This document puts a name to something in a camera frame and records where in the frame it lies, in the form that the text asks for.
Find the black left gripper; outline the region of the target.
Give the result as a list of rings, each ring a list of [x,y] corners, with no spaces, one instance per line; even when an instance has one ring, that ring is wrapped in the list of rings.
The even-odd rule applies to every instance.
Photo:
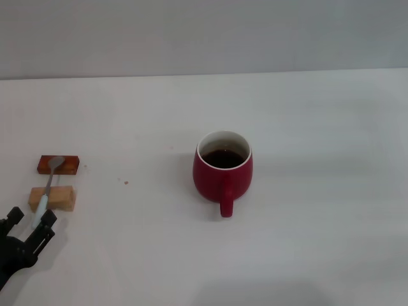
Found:
[[[19,207],[13,207],[5,219],[0,221],[1,234],[1,289],[17,271],[32,267],[38,255],[54,237],[52,226],[57,220],[50,210],[42,215],[39,225],[35,227],[25,242],[9,237],[7,234],[24,217]]]

